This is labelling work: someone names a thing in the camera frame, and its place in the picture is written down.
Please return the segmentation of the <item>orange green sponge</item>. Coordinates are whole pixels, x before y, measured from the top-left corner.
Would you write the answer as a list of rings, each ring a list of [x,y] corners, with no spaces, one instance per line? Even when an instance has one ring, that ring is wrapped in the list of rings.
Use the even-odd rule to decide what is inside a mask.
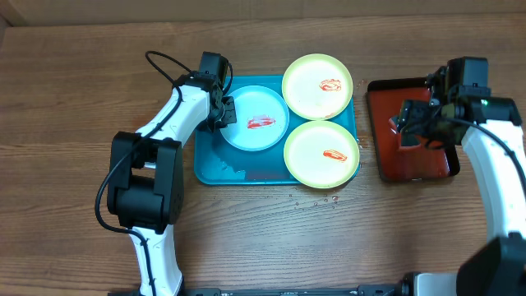
[[[398,131],[397,127],[398,117],[394,116],[389,119],[389,126],[394,134],[395,142],[397,145],[396,150],[398,152],[409,152],[416,150],[422,146],[421,142],[414,135],[405,135]]]

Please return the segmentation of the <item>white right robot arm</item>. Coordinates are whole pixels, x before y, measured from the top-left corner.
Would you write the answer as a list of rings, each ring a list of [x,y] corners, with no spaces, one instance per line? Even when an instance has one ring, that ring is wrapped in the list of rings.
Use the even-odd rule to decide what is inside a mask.
[[[461,146],[475,173],[487,217],[487,244],[453,274],[420,273],[411,295],[525,293],[525,153],[512,99],[464,96],[449,103],[406,100],[390,124],[401,146]]]

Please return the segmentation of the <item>light blue plate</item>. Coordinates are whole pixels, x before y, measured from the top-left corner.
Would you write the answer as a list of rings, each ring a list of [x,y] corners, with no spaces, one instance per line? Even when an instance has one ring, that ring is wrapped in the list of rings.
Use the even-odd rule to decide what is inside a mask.
[[[237,121],[221,129],[227,143],[253,152],[270,148],[282,139],[288,129],[289,111],[281,95],[264,86],[244,86],[230,95]]]

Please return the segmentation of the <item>yellow plate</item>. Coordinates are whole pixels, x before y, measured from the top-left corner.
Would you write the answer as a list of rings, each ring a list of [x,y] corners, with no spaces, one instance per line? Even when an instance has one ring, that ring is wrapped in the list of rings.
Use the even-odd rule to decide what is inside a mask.
[[[360,161],[355,137],[330,121],[296,127],[284,144],[284,163],[300,183],[316,189],[338,187],[355,176]]]
[[[353,78],[337,58],[312,53],[292,62],[282,80],[288,107],[307,120],[329,120],[342,113],[353,96]]]

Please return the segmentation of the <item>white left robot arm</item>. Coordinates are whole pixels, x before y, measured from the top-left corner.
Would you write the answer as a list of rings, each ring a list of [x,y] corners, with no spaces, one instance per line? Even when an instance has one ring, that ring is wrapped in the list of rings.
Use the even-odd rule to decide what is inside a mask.
[[[136,132],[118,132],[110,167],[95,198],[119,225],[103,227],[130,236],[141,283],[135,295],[179,295],[183,276],[174,247],[174,230],[184,195],[182,148],[200,126],[211,131],[235,123],[231,76],[194,72],[173,82],[167,104]]]

